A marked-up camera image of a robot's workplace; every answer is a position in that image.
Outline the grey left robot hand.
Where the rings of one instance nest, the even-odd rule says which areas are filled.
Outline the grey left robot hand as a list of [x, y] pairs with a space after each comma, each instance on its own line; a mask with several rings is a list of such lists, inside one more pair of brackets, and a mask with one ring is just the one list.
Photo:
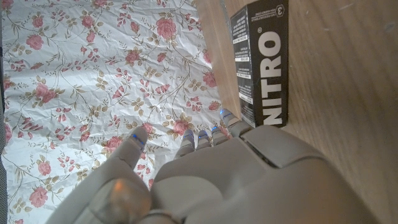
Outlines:
[[377, 222], [318, 150], [279, 128], [220, 115], [231, 138], [219, 128], [186, 130], [151, 187], [134, 172], [147, 141], [146, 130], [135, 128], [49, 223]]

